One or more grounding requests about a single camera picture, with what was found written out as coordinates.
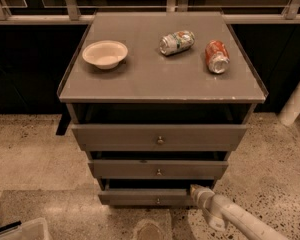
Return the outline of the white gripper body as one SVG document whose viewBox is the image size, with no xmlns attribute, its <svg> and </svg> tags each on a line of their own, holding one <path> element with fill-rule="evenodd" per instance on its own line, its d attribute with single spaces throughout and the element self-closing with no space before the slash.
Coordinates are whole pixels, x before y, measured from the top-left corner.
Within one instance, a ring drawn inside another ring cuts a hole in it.
<svg viewBox="0 0 300 240">
<path fill-rule="evenodd" d="M 197 187 L 193 190 L 194 203 L 204 212 L 208 212 L 212 197 L 215 193 L 205 187 Z"/>
</svg>

